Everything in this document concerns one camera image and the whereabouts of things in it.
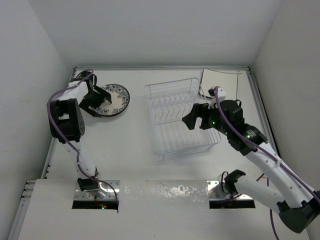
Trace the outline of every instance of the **decorative plate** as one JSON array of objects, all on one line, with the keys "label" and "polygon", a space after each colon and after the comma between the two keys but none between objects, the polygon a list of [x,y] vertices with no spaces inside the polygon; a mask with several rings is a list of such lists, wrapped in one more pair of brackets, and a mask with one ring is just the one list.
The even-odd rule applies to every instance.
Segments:
[{"label": "decorative plate", "polygon": [[92,110],[101,117],[110,118],[122,113],[130,101],[130,94],[128,90],[119,84],[108,84],[101,86],[103,90],[111,94],[112,103],[105,101],[98,108]]}]

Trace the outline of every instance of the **black cable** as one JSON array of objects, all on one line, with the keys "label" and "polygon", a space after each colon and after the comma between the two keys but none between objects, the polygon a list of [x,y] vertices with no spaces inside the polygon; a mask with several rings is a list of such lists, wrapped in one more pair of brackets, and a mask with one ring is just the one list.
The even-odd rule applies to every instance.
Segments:
[{"label": "black cable", "polygon": [[224,184],[223,184],[223,180],[224,180],[224,175],[229,175],[229,173],[227,172],[227,171],[224,171],[222,174],[221,174],[221,190],[222,190],[222,192],[224,193],[224,194],[229,194],[229,192],[228,193],[226,193],[225,192],[225,190],[224,190]]}]

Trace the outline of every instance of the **table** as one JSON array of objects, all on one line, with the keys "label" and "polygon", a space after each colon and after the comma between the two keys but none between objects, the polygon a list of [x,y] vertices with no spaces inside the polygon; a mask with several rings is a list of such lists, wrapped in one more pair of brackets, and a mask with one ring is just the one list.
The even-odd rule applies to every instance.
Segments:
[{"label": "table", "polygon": [[[84,68],[76,69],[75,74]],[[209,209],[206,180],[235,169],[257,178],[261,171],[221,142],[209,151],[159,160],[149,120],[144,86],[187,78],[201,79],[202,68],[94,69],[98,86],[117,83],[130,93],[127,110],[115,118],[93,118],[82,111],[86,132],[81,141],[100,179],[120,180],[119,213],[71,209],[76,170],[65,148],[52,141],[44,178],[36,181],[20,240],[29,239],[274,239],[269,210]],[[238,73],[237,96],[246,122],[266,130],[261,103],[246,69]],[[277,216],[280,239],[309,239],[295,234]]]}]

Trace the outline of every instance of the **wall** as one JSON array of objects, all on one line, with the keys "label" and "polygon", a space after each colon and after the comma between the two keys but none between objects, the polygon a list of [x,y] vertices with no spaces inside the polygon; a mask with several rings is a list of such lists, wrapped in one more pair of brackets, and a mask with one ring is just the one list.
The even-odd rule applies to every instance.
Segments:
[{"label": "wall", "polygon": [[7,239],[25,181],[41,176],[50,135],[46,102],[71,71],[27,0],[0,8],[0,240]]},{"label": "wall", "polygon": [[29,0],[75,65],[252,65],[281,0]]},{"label": "wall", "polygon": [[[284,0],[254,73],[284,160],[320,190],[320,1]],[[320,217],[309,228],[320,239]]]}]

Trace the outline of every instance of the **dish rack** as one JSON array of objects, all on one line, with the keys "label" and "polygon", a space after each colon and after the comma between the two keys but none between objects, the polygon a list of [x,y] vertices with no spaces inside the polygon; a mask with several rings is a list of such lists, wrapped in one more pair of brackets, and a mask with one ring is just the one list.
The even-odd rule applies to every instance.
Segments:
[{"label": "dish rack", "polygon": [[144,92],[160,159],[205,151],[221,141],[215,129],[200,129],[201,118],[194,130],[182,122],[195,103],[207,103],[197,78],[146,85]]}]

